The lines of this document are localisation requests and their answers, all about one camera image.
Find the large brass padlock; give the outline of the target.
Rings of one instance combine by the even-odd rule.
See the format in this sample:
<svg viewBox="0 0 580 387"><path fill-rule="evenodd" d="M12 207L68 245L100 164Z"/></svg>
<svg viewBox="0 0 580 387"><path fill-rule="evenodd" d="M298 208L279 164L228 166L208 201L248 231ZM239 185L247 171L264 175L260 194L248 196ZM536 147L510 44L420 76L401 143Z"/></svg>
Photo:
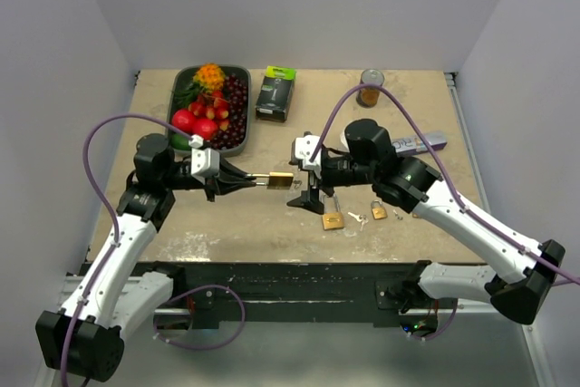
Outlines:
<svg viewBox="0 0 580 387"><path fill-rule="evenodd" d="M294 183L294 174L292 172L250 173L248 177L257 186L266 187L267 189L289 190Z"/></svg>
<svg viewBox="0 0 580 387"><path fill-rule="evenodd" d="M324 231L343 229L344 216L337 195L326 195L323 199L323 206L322 223Z"/></svg>

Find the silver keys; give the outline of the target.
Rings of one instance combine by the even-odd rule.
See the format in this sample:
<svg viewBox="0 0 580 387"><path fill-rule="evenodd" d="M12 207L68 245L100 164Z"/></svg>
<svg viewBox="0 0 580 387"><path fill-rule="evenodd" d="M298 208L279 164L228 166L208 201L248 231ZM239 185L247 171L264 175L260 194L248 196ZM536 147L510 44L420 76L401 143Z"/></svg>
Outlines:
<svg viewBox="0 0 580 387"><path fill-rule="evenodd" d="M359 223L360 230L363 231L368 223L368 218L363 214L355 214L353 212L349 212L348 215Z"/></svg>

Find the small brass padlock with key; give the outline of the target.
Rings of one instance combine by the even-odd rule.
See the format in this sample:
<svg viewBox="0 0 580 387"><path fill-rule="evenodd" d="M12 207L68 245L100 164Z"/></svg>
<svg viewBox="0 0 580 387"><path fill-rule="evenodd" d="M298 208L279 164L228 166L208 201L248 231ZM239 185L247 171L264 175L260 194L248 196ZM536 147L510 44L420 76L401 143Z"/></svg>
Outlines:
<svg viewBox="0 0 580 387"><path fill-rule="evenodd" d="M371 202L371 212L374 220L382 220L388 217L388 212L385 206L378 199Z"/></svg>

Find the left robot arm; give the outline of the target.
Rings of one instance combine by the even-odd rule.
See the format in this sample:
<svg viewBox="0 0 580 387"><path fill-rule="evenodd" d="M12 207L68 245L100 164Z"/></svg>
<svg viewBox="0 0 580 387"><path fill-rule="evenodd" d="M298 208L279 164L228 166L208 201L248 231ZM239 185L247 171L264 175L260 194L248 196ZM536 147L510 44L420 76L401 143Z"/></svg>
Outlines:
<svg viewBox="0 0 580 387"><path fill-rule="evenodd" d="M100 253L55 312L44 311L35 331L48 367L84 381L108 381L119 367L129 336L158 306L178 307L190 292L180 266L160 266L123 291L145 247L158 235L177 190L201 189L208 200L256 185L255 177L190 139L189 157L176 160L169 140L153 133L139 139L134 170Z"/></svg>

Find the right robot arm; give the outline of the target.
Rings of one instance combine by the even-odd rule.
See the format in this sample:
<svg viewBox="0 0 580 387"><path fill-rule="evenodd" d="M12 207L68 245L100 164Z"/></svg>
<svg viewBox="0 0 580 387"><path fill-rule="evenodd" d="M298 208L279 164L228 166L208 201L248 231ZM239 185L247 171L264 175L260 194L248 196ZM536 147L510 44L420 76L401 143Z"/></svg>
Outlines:
<svg viewBox="0 0 580 387"><path fill-rule="evenodd" d="M459 194L424 161L397 154L389 132L371 119L344 131L348 150L336 157L306 133L292 143L291 164L308 174L308 185L289 206L324 213L323 194L337 187L368 185L384 203L444 230L483 260L481 266L417 262L386 295L401 310L432 300L467 299L492 305L518 324L532 324L556 281L565 249L540 243L507 227Z"/></svg>

